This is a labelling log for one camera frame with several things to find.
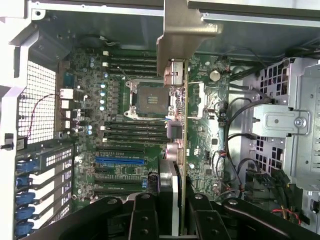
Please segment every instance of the perforated metal grille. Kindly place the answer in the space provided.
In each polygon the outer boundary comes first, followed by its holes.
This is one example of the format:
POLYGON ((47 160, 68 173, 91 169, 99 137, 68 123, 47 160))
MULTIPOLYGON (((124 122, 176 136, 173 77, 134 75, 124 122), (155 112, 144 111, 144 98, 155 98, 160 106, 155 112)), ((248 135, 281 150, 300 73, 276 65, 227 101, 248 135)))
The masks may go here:
POLYGON ((260 77, 260 90, 273 98, 288 94, 288 68, 277 63, 265 69, 260 77))
MULTIPOLYGON (((28 62, 27 86, 19 101, 18 134, 27 136, 35 104, 44 96, 55 94, 56 73, 32 61, 28 62)), ((41 100, 35 108, 28 143, 54 138, 55 96, 41 100)))
POLYGON ((272 169, 282 169, 284 147, 284 138, 258 136, 256 140, 255 159, 261 170, 266 173, 271 173, 272 169))
POLYGON ((54 164, 56 162, 60 162, 63 159, 66 159, 70 157, 72 154, 72 149, 68 149, 64 152, 60 152, 56 155, 52 155, 46 158, 46 166, 50 166, 51 164, 54 164))

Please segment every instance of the blue pcie slot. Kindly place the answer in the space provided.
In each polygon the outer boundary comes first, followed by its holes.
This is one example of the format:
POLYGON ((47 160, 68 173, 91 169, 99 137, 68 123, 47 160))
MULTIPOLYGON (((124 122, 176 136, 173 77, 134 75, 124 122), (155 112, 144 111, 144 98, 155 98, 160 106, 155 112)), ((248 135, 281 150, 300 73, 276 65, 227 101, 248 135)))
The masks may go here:
POLYGON ((144 165, 145 160, 140 158, 120 158, 110 156, 96 156, 95 162, 98 164, 133 164, 144 165))

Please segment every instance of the cpu socket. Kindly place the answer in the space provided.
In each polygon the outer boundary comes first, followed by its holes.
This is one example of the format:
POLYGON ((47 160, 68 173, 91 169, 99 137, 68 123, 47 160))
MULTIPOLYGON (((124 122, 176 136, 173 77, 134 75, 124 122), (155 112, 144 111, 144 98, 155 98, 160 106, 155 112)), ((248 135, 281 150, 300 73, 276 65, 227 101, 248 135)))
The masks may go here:
POLYGON ((173 92, 163 87, 163 80, 133 79, 125 83, 130 88, 129 110, 124 116, 134 120, 155 120, 174 116, 173 92))

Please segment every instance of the metal bracket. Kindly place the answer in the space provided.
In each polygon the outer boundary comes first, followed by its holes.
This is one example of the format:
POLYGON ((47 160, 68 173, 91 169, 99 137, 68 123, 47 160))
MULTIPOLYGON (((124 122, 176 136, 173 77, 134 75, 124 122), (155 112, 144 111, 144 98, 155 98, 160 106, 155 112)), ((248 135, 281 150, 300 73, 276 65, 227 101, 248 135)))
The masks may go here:
POLYGON ((31 20, 32 21, 44 19, 45 16, 46 16, 46 10, 32 9, 32 12, 31 12, 31 20))
POLYGON ((284 105, 264 104, 254 108, 252 132, 273 138, 305 135, 309 132, 309 118, 307 111, 290 111, 284 105))
POLYGON ((205 39, 221 31, 221 25, 205 23, 198 9, 189 9, 187 0, 164 0, 163 35, 156 43, 157 73, 163 76, 171 59, 191 58, 205 39))

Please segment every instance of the screw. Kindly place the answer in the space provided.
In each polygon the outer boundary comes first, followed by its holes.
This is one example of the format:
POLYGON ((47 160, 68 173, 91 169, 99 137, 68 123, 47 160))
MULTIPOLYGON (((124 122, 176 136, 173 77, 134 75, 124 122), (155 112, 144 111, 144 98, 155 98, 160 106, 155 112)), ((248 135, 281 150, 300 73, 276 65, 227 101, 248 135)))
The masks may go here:
POLYGON ((115 204, 117 202, 117 200, 115 200, 115 199, 111 199, 110 201, 108 201, 107 203, 108 204, 115 204))
POLYGON ((142 199, 148 199, 148 198, 150 198, 150 195, 149 195, 149 194, 143 194, 143 195, 141 196, 141 198, 142 198, 142 199))
POLYGON ((297 127, 301 127, 304 124, 304 121, 301 118, 297 118, 296 120, 294 120, 294 124, 297 127))
POLYGON ((202 199, 203 198, 202 195, 200 195, 200 194, 196 194, 196 195, 194 195, 194 197, 195 197, 195 199, 202 199))
POLYGON ((237 202, 236 200, 234 200, 234 199, 230 199, 228 202, 229 202, 231 205, 237 205, 237 204, 238 204, 238 202, 237 202))

